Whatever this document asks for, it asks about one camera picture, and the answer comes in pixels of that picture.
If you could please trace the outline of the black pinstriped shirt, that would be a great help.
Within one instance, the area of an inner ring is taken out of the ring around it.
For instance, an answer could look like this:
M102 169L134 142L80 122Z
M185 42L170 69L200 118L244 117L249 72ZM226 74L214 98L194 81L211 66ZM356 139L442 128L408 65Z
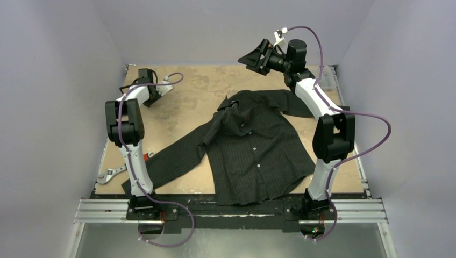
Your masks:
M246 205L293 191L316 167L288 117L312 118L312 103L289 90L242 90L225 98L207 123L145 165L161 187L207 157L219 205Z

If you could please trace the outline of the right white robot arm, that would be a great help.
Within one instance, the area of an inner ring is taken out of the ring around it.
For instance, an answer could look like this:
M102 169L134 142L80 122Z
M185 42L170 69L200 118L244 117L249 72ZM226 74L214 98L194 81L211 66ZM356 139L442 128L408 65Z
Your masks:
M322 91L313 74L306 68L307 44L303 40L288 42L286 53L267 39L238 62L261 75L271 70L284 75L286 86L303 102L317 121L312 140L317 157L313 178L304 192L300 216L314 219L330 209L334 176L341 161L354 150L355 117L344 114Z

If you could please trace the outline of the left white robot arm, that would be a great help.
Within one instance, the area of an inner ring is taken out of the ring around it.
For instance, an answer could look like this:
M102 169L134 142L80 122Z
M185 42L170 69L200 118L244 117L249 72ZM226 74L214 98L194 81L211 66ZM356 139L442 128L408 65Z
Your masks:
M127 218L158 219L163 214L154 197L154 184L147 172L148 157L143 152L145 126L140 107L150 107L162 97L159 88L172 87L167 80L159 81L156 72L149 68L138 70L138 77L124 87L125 93L104 104L108 139L119 148L129 181L124 187L130 194Z

